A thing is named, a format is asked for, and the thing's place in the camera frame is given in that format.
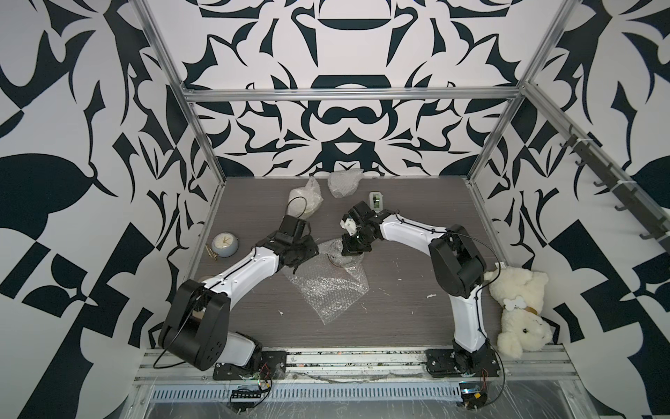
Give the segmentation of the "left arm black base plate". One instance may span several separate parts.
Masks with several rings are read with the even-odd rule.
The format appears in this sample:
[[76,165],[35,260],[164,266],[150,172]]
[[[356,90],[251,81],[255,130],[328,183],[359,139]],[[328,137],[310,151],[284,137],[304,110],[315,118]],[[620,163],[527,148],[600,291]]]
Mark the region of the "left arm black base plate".
[[215,381],[274,380],[285,376],[288,353],[286,351],[262,350],[253,354],[243,367],[216,363]]

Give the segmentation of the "bubble wrap sheet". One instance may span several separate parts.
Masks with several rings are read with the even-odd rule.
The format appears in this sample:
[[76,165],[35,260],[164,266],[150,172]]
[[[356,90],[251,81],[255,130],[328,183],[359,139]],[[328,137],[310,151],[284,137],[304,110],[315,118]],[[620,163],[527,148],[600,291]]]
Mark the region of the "bubble wrap sheet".
[[362,169],[336,171],[328,177],[327,185],[334,198],[350,197],[358,189],[363,177]]
[[286,214],[302,220],[310,218],[324,202],[319,182],[312,176],[303,187],[293,189],[289,194]]
[[362,298],[369,283],[362,265],[364,256],[343,256],[341,238],[323,242],[318,248],[319,254],[296,271],[284,267],[281,272],[326,325]]

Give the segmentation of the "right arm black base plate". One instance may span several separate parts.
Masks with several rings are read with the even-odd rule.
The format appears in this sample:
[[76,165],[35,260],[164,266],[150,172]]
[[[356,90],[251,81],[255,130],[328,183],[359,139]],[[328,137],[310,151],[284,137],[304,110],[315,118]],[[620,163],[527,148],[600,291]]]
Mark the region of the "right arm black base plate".
[[455,345],[452,349],[427,349],[424,354],[426,370],[434,378],[499,376],[501,364],[489,344],[475,352]]

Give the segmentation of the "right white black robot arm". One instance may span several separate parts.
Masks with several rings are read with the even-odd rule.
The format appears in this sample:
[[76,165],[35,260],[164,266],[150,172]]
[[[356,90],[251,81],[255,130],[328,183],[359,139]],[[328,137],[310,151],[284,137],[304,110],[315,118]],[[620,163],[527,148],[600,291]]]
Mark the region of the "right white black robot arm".
[[462,225],[424,225],[387,209],[376,212],[360,202],[345,213],[340,226],[345,230],[344,256],[370,252],[376,240],[404,244],[428,255],[438,285],[450,298],[455,355],[474,365],[487,354],[490,344],[480,299],[487,265]]

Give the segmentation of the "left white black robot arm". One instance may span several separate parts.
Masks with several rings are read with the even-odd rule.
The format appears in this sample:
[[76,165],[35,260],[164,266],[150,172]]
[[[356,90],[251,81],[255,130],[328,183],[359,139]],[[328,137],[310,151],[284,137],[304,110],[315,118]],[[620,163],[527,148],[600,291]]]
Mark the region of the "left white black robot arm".
[[287,225],[258,242],[226,271],[179,286],[158,339],[163,351],[201,371],[217,363],[250,374],[260,370],[262,344],[230,331],[230,313],[265,279],[284,267],[297,270],[319,254],[309,223],[294,218],[286,221]]

